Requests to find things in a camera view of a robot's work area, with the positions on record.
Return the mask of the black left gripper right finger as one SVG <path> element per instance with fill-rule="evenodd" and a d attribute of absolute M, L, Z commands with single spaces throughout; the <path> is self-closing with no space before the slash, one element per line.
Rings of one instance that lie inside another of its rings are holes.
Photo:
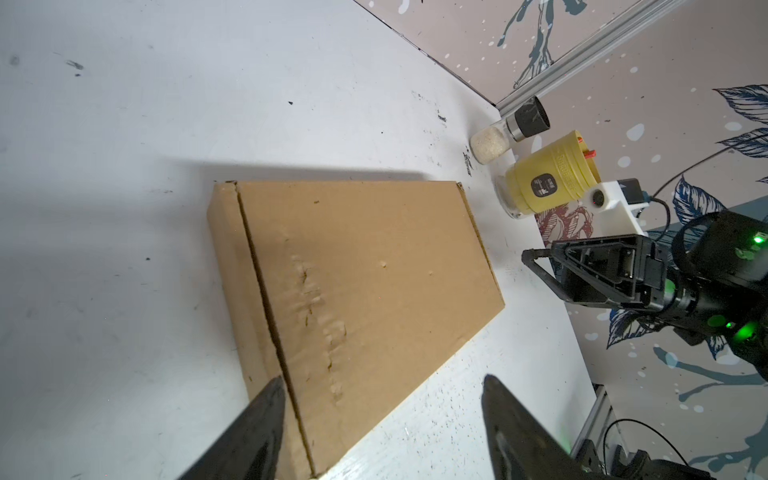
<path fill-rule="evenodd" d="M 591 477 L 494 375 L 484 377 L 481 404 L 496 479 Z"/>

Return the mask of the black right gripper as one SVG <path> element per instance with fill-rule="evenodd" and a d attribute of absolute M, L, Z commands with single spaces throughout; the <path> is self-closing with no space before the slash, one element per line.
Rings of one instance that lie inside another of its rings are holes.
<path fill-rule="evenodd" d="M 670 327 L 690 345 L 767 342 L 767 224 L 731 210 L 689 221 L 669 244 L 642 235 L 558 241 L 524 250 L 521 261 L 565 302 Z"/>

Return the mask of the brown cardboard box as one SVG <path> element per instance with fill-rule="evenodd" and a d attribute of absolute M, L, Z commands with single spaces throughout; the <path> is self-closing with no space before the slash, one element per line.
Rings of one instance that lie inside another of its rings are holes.
<path fill-rule="evenodd" d="M 456 182 L 218 183 L 207 218 L 247 393 L 285 383 L 280 479 L 328 471 L 505 306 Z"/>

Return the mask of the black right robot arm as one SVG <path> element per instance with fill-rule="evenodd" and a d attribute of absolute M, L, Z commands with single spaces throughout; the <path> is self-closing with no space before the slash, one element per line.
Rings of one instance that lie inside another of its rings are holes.
<path fill-rule="evenodd" d="M 730 210 L 644 235 L 558 241 L 521 260 L 561 300 L 611 312 L 609 344 L 671 328 L 767 375 L 767 225 Z"/>

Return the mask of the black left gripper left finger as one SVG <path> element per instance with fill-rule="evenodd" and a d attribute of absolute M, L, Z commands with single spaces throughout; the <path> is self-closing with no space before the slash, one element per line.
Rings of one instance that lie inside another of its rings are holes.
<path fill-rule="evenodd" d="M 274 479 L 282 445 L 286 391 L 271 379 L 224 433 L 181 477 Z"/>

